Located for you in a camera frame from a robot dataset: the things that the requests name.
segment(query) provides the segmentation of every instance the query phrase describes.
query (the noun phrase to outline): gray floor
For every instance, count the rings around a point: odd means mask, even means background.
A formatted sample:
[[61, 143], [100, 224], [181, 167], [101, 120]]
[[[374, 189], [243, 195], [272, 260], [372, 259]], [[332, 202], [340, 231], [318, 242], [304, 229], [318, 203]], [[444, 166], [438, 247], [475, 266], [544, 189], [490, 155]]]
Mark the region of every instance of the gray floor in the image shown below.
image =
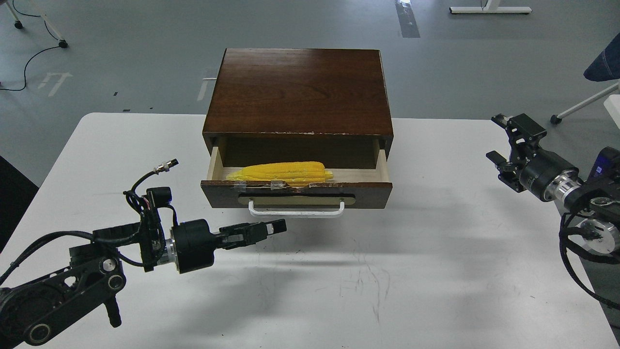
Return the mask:
[[[502, 1], [531, 6], [527, 16], [449, 14], [478, 0], [412, 2], [416, 39], [402, 38], [394, 0], [37, 1], [70, 47], [34, 58], [25, 91], [0, 91], [0, 155], [41, 185], [85, 114], [204, 114], [213, 84], [200, 99], [202, 78], [216, 76], [226, 47], [379, 49], [393, 117], [525, 112], [549, 130], [541, 145], [585, 174], [603, 147], [620, 148], [602, 101], [548, 124], [614, 83], [582, 73], [620, 32], [619, 0]], [[27, 1], [16, 6], [33, 13]], [[6, 6], [0, 19], [0, 81], [20, 88], [25, 62], [56, 42], [40, 19], [21, 16], [17, 30]], [[48, 73], [71, 75], [52, 96], [60, 76], [42, 84]], [[586, 267], [596, 290], [618, 301], [618, 269]], [[619, 312], [606, 313], [620, 325]]]

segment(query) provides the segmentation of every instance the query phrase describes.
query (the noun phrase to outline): white metal handle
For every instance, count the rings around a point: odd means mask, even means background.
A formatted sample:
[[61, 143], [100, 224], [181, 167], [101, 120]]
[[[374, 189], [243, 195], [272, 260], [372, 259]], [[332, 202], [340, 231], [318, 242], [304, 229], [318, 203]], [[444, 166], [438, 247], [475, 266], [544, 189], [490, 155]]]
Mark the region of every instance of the white metal handle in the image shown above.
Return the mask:
[[254, 208], [253, 199], [250, 199], [250, 201], [247, 203], [247, 208], [250, 210], [250, 214], [254, 217], [279, 215], [289, 218], [336, 218], [340, 217], [345, 212], [345, 201], [340, 200], [340, 208], [337, 211], [273, 211], [271, 209], [258, 211]]

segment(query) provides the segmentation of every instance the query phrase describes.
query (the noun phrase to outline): wooden box top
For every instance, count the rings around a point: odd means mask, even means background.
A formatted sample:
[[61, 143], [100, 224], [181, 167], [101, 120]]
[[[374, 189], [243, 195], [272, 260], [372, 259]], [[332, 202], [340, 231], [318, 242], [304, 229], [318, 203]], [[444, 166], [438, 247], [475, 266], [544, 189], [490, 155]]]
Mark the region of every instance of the wooden box top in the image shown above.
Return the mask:
[[379, 51], [229, 48], [203, 132], [208, 146], [208, 137], [248, 134], [371, 135], [391, 143]]

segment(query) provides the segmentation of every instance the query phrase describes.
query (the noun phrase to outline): corn cob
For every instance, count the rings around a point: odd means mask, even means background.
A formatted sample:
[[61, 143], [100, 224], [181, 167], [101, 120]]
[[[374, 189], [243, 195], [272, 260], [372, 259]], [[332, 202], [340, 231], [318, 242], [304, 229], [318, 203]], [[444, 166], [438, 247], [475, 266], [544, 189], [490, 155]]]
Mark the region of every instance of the corn cob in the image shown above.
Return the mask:
[[285, 181], [290, 186], [325, 182], [334, 177], [318, 161], [268, 163], [244, 167], [226, 176], [227, 181]]

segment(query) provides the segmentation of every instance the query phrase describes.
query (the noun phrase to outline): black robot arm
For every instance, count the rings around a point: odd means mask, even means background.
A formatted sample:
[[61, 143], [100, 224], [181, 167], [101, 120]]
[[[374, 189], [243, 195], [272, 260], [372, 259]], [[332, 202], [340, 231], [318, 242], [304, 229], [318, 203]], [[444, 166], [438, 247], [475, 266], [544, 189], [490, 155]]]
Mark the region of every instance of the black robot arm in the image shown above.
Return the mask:
[[[558, 201], [568, 210], [562, 215], [559, 232], [560, 255], [567, 271], [589, 295], [620, 310], [620, 304], [589, 290], [567, 257], [570, 250], [592, 262], [620, 263], [620, 152], [603, 149], [584, 182], [578, 177], [578, 168], [540, 147], [547, 131], [526, 114], [499, 114], [491, 120], [506, 131], [511, 148], [509, 160], [496, 151], [487, 153], [500, 172], [499, 180], [518, 193], [527, 189], [539, 200]], [[576, 217], [583, 220], [573, 227], [571, 223]], [[583, 238], [587, 249], [569, 239], [574, 235]]]
[[[139, 214], [140, 221], [93, 233], [55, 232], [34, 241], [0, 276], [2, 285], [26, 258], [52, 240], [75, 236], [90, 240], [87, 245], [69, 249], [69, 266], [14, 288], [0, 288], [0, 348], [14, 348], [22, 342], [42, 345], [105, 305], [112, 327], [121, 324], [116, 293], [126, 284], [122, 262], [152, 271], [157, 265], [175, 263], [179, 273], [213, 265], [214, 251], [253, 245], [268, 236], [286, 231], [283, 219], [271, 222], [241, 223], [211, 233], [206, 220], [179, 224], [171, 206], [168, 187], [149, 188], [138, 196], [136, 188], [146, 178], [168, 171], [177, 160], [163, 163], [140, 178], [125, 191], [127, 203]], [[158, 209], [173, 211], [170, 238], [166, 239]], [[118, 247], [137, 243], [142, 261], [133, 261]]]

